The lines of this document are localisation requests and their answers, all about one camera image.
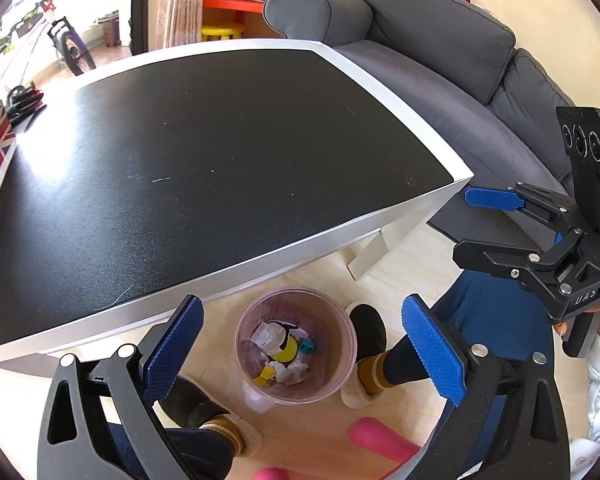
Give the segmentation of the yellow black round case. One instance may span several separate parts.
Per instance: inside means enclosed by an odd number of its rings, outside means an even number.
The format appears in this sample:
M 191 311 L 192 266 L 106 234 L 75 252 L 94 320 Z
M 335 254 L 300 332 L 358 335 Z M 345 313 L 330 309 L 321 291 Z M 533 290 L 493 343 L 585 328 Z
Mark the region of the yellow black round case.
M 298 340 L 291 334 L 288 334 L 283 345 L 274 351 L 271 359 L 283 365 L 288 365 L 297 357 L 298 345 Z

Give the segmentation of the white black round case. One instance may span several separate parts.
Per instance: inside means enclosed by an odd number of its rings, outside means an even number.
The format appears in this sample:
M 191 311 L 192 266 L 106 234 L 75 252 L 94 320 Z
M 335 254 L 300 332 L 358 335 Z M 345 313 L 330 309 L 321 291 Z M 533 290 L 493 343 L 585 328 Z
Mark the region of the white black round case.
M 283 350 L 286 347 L 287 339 L 291 335 L 291 332 L 297 328 L 297 325 L 288 323 L 269 322 L 268 336 L 270 336 L 271 341 L 268 344 L 268 348 L 270 351 L 276 353 Z

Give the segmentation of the teal toy brick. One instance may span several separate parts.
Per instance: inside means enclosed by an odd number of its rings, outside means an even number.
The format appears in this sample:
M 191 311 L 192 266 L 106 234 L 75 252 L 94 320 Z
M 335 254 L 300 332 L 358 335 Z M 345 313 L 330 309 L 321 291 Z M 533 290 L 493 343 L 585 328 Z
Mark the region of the teal toy brick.
M 315 350 L 314 342 L 309 338 L 302 338 L 298 345 L 298 351 L 304 356 L 310 356 Z

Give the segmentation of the small clear plastic cup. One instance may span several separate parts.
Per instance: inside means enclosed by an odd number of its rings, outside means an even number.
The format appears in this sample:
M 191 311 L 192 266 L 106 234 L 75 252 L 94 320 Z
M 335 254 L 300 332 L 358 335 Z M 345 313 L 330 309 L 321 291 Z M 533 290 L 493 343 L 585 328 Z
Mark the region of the small clear plastic cup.
M 270 358 L 249 339 L 238 342 L 236 354 L 238 364 L 250 378 L 258 377 L 270 362 Z

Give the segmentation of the yellow toy brick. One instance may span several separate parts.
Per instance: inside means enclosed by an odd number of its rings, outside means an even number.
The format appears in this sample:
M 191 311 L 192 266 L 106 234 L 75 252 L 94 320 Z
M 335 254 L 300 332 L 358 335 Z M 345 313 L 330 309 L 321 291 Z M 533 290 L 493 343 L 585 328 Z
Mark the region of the yellow toy brick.
M 262 368 L 260 374 L 253 378 L 253 382 L 260 388 L 268 388 L 276 382 L 276 369 L 270 364 Z

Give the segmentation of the white tissue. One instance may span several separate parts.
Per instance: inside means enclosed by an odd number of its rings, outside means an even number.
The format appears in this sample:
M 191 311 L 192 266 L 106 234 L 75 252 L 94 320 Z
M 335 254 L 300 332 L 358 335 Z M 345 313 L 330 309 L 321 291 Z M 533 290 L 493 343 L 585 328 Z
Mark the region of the white tissue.
M 306 362 L 291 362 L 284 365 L 277 361 L 272 362 L 275 370 L 275 381 L 286 386 L 298 385 L 310 376 L 309 364 Z
M 279 331 L 275 323 L 262 322 L 249 340 L 265 354 L 272 354 L 279 345 Z

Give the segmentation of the white tissue front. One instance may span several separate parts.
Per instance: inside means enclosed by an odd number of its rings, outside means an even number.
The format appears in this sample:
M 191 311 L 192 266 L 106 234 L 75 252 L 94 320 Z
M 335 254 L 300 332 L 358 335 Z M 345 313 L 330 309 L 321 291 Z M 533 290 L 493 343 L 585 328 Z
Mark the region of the white tissue front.
M 277 361 L 272 362 L 275 370 L 275 381 L 286 386 L 298 385 L 310 376 L 309 364 L 306 362 L 291 362 L 284 365 Z

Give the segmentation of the pink translucent trash bin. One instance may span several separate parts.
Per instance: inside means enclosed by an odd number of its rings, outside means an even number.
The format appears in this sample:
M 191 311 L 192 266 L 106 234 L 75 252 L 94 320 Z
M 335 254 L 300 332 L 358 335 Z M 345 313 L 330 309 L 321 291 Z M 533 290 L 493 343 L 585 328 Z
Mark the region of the pink translucent trash bin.
M 352 373 L 358 344 L 347 313 L 317 290 L 268 292 L 242 315 L 235 336 L 245 402 L 258 413 L 275 404 L 320 402 Z

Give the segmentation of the black slipper left foot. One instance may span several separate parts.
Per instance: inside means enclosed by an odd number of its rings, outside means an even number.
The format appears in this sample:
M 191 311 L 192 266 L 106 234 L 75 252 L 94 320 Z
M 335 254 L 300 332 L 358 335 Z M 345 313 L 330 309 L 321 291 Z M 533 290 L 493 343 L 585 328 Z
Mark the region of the black slipper left foot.
M 178 376 L 164 399 L 158 401 L 163 413 L 184 429 L 210 430 L 227 438 L 238 457 L 259 452 L 262 437 L 247 419 L 224 408 L 204 388 Z

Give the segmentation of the black slipper foot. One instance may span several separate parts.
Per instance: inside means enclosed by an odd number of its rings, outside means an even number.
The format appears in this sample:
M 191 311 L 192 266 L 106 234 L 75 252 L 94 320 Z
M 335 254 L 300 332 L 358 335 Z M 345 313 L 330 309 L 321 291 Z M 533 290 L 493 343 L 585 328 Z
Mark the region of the black slipper foot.
M 340 398 L 348 408 L 359 410 L 385 390 L 378 378 L 378 366 L 387 350 L 387 333 L 379 312 L 369 304 L 350 304 L 346 312 L 354 328 L 358 353 L 352 373 L 340 388 Z
M 227 438 L 238 457 L 259 452 L 262 437 L 247 419 L 224 408 L 204 388 L 178 376 L 164 399 L 158 401 L 163 413 L 184 429 L 210 430 Z

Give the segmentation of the pink dumbbell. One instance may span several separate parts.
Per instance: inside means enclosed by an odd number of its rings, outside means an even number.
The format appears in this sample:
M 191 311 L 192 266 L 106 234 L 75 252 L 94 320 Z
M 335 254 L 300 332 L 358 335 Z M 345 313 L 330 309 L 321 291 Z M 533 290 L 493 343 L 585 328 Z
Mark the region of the pink dumbbell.
M 420 446 L 373 417 L 363 417 L 354 422 L 347 430 L 350 444 L 356 452 L 362 450 L 390 460 L 392 467 L 381 479 L 392 474 L 414 458 Z M 344 456 L 332 451 L 328 446 L 292 444 L 282 461 L 276 466 L 263 467 L 253 479 L 363 479 L 365 471 L 354 472 L 357 462 L 349 463 L 353 455 Z

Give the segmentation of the black slipper right foot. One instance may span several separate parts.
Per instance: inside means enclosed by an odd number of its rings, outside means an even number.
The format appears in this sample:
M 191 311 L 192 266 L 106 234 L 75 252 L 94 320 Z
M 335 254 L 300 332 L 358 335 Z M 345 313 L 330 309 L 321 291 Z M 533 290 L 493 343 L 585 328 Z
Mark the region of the black slipper right foot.
M 346 312 L 354 328 L 358 353 L 352 373 L 340 388 L 340 398 L 348 408 L 359 410 L 385 390 L 378 378 L 378 366 L 387 350 L 387 333 L 379 312 L 369 304 L 350 304 Z

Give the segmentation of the orange kids table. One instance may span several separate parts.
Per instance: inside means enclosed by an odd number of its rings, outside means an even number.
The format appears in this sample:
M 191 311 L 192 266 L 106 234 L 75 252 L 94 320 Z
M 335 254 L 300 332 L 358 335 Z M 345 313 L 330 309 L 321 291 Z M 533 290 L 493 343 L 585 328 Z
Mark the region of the orange kids table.
M 239 38 L 272 38 L 276 32 L 265 23 L 261 0 L 204 0 L 202 29 L 236 28 Z

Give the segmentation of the white bicycle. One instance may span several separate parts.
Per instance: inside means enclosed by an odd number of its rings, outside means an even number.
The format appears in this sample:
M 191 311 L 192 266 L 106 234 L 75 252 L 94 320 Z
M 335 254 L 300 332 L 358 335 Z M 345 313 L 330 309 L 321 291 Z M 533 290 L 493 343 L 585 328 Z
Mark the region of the white bicycle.
M 68 67 L 74 76 L 80 76 L 97 65 L 90 49 L 65 15 L 56 15 L 55 0 L 35 0 L 32 8 L 1 32 L 0 56 L 15 49 L 16 40 L 30 36 L 30 52 L 33 52 L 42 36 L 54 47 L 58 60 Z

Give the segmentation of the patterned beige curtain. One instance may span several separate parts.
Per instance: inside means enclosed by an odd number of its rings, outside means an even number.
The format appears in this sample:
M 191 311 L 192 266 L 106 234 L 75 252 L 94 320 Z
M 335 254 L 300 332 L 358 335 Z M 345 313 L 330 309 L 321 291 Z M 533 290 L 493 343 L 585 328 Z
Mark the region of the patterned beige curtain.
M 196 44 L 201 40 L 202 0 L 159 0 L 158 49 Z

